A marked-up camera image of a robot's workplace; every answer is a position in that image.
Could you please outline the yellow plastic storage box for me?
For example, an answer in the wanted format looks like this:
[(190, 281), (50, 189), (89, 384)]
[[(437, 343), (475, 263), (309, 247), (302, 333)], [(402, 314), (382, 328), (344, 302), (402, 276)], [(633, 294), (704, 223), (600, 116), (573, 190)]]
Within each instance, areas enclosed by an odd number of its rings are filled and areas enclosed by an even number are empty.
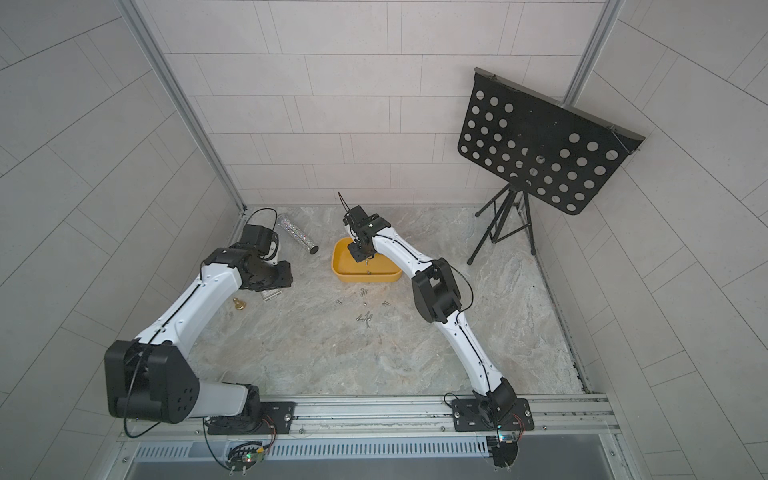
[(345, 283), (390, 283), (398, 280), (402, 270), (387, 257), (375, 254), (362, 262), (356, 262), (348, 246), (350, 237), (336, 242), (332, 254), (331, 268), (338, 279)]

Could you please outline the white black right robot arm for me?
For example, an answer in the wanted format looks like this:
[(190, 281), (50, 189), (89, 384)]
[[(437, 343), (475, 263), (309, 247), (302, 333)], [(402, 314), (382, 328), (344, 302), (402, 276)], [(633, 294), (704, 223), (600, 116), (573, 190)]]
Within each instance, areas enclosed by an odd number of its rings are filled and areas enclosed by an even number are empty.
[(408, 276), (416, 310), (452, 346), (467, 372), (480, 415), (489, 423), (501, 422), (518, 396), (471, 330), (450, 263), (420, 252), (390, 222), (377, 214), (367, 214), (360, 206), (346, 212), (343, 223), (353, 239), (349, 251), (356, 262), (384, 256)]

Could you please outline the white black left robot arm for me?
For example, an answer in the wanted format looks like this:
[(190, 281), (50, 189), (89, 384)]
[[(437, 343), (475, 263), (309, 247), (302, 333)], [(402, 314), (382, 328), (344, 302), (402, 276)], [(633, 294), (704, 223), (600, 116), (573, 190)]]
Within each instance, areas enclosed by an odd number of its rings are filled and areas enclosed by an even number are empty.
[(107, 349), (104, 369), (110, 415), (169, 424), (194, 418), (261, 424), (257, 387), (203, 381), (187, 357), (236, 291), (271, 291), (288, 288), (292, 282), (291, 265), (285, 260), (267, 261), (253, 250), (215, 250), (165, 313), (134, 339), (117, 340)]

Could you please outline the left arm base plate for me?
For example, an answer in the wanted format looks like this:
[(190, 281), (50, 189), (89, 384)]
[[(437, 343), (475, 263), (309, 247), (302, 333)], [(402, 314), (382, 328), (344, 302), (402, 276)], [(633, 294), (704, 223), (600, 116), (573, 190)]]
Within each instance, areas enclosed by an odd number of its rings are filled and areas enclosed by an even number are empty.
[(288, 434), (296, 403), (290, 401), (261, 403), (256, 413), (249, 407), (237, 416), (216, 416), (207, 421), (211, 435), (278, 435)]

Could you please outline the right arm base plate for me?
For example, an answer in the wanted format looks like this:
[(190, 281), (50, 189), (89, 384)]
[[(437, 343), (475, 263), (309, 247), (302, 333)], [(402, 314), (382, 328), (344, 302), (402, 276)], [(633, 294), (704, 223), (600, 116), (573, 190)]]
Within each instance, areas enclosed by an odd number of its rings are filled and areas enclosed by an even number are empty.
[(486, 402), (476, 398), (454, 397), (447, 402), (457, 432), (515, 431), (535, 429), (532, 411), (525, 398), (518, 398), (506, 413), (492, 413)]

